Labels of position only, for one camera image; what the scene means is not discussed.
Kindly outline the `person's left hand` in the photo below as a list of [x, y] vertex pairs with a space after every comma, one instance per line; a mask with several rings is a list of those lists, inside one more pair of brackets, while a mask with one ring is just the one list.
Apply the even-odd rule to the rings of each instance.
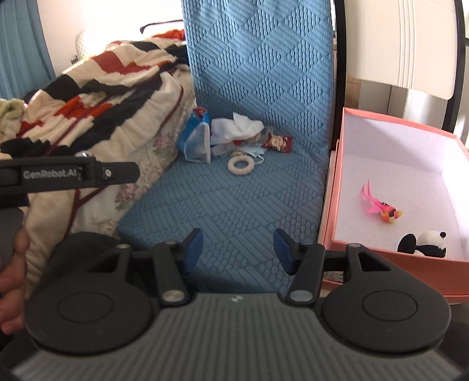
[[1, 271], [1, 331], [5, 335], [24, 328], [24, 305], [26, 297], [26, 252], [30, 237], [22, 227], [14, 239], [14, 251], [10, 264]]

